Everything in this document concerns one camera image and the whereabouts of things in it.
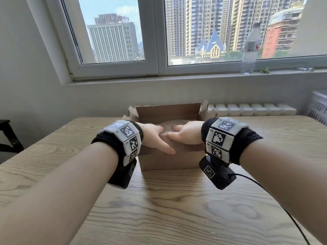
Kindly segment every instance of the window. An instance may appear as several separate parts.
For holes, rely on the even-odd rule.
[[[327,66],[327,47],[297,46],[306,1],[46,0],[75,80],[237,72],[258,20],[256,67]]]

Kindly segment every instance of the glass pane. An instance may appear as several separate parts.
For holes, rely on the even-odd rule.
[[[144,60],[137,0],[63,0],[83,64]]]
[[[168,65],[242,60],[257,22],[258,59],[313,55],[299,46],[292,50],[306,2],[165,0]]]

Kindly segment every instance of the sky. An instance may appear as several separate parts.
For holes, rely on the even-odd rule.
[[[79,0],[86,25],[94,25],[101,14],[116,13],[126,16],[135,25],[137,43],[142,41],[140,13],[137,0]]]

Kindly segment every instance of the black chair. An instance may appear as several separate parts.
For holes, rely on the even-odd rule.
[[[10,124],[10,120],[0,119],[0,131],[3,131],[7,139],[9,140],[10,145],[1,144],[0,143],[0,152],[13,152],[19,153],[24,150],[22,144],[16,137],[14,131],[12,130]]]

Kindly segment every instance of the orange building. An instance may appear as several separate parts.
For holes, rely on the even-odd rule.
[[[287,54],[291,49],[304,9],[302,2],[274,14],[268,24],[261,58],[274,57],[277,51]]]

